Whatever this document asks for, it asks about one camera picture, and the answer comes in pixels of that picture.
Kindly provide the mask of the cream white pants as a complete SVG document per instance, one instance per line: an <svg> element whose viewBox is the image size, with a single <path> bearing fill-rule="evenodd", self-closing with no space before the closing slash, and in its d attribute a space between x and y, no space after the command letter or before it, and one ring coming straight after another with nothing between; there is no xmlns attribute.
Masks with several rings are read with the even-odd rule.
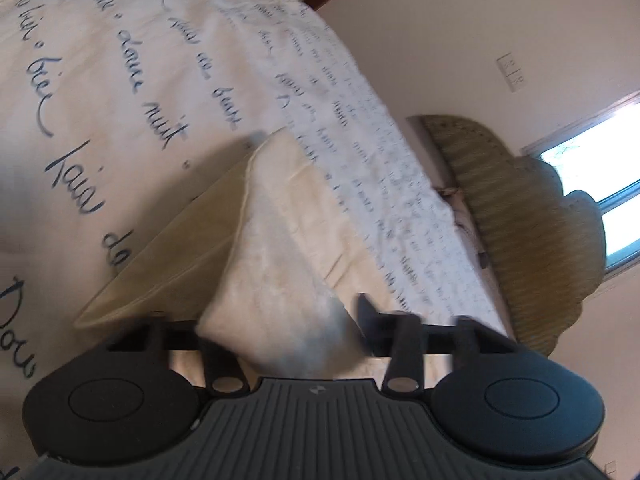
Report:
<svg viewBox="0 0 640 480"><path fill-rule="evenodd" d="M357 298L395 312L383 274L291 133L273 133L168 223L76 318L97 332L163 312L256 375L381 380Z"/></svg>

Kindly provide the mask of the olive green scalloped headboard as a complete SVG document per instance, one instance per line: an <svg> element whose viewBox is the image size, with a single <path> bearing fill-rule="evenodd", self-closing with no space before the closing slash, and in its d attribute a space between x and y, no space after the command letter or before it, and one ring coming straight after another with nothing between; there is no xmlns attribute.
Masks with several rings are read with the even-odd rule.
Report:
<svg viewBox="0 0 640 480"><path fill-rule="evenodd" d="M584 191L564 192L551 165L513 155L479 122L423 115L420 123L462 192L516 339L550 356L604 279L597 202Z"/></svg>

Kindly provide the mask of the bright window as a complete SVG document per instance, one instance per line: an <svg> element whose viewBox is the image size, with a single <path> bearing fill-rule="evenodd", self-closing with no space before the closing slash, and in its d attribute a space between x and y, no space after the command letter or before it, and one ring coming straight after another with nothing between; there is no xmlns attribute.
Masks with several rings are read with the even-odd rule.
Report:
<svg viewBox="0 0 640 480"><path fill-rule="evenodd" d="M551 165L563 192L597 203L605 230L605 275L639 262L639 93L559 128L522 153Z"/></svg>

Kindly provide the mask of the white bedspread with script writing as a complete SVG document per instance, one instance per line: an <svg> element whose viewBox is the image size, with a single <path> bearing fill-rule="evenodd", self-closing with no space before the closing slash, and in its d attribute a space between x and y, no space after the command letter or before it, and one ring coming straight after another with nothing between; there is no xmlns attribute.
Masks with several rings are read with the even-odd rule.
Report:
<svg viewBox="0 0 640 480"><path fill-rule="evenodd" d="M36 461L29 390L124 324L76 318L152 238L286 130L399 310L503 322L398 125L297 0L1 0L1 474Z"/></svg>

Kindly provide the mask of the white wall switch plate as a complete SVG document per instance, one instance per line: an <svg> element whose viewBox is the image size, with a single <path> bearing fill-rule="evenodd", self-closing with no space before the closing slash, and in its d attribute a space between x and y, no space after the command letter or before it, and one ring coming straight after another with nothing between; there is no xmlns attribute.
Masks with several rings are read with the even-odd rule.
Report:
<svg viewBox="0 0 640 480"><path fill-rule="evenodd" d="M525 86L524 73L511 52L497 58L496 63L511 92L517 92Z"/></svg>

